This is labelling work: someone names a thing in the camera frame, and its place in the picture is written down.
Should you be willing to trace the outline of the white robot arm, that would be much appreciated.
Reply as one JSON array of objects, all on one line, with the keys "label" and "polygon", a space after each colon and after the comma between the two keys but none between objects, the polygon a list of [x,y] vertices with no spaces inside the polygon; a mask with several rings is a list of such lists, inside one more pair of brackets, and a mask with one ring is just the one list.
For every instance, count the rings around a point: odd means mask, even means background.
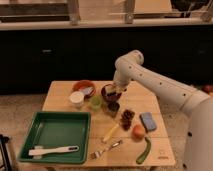
[{"label": "white robot arm", "polygon": [[213,97],[142,66],[143,54],[133,50],[115,62],[113,83],[117,93],[131,80],[137,81],[158,97],[172,103],[189,119],[183,171],[213,171]]}]

